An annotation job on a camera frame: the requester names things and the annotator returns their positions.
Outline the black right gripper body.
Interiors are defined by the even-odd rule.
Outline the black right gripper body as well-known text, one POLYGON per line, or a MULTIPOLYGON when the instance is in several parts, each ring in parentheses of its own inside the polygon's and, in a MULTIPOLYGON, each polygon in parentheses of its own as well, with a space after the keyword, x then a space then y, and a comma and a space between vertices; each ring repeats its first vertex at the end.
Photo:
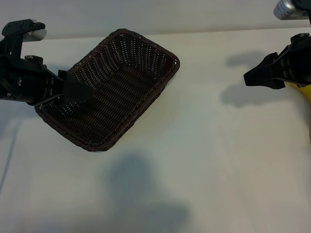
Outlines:
POLYGON ((299 87, 311 84, 311 36, 301 33, 291 38, 291 44, 281 59, 282 80, 299 87))

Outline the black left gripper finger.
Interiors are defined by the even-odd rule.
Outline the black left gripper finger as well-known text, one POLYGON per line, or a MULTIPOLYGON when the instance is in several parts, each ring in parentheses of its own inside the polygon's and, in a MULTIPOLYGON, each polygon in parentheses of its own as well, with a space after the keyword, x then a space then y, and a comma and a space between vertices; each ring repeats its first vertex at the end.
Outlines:
POLYGON ((93 88, 74 79, 65 70, 58 70, 58 77, 63 80, 63 100, 88 100, 93 96, 93 88))
POLYGON ((56 99, 56 106, 66 106, 73 102, 78 102, 79 100, 73 98, 57 98, 56 99))

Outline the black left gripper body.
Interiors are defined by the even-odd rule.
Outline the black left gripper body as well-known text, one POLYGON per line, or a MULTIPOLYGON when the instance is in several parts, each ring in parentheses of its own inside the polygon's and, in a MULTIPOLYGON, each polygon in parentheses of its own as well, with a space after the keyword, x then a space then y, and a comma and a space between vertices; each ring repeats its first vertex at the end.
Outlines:
POLYGON ((60 99, 64 81, 43 64, 41 57, 25 60, 0 56, 0 99, 40 106, 60 99))

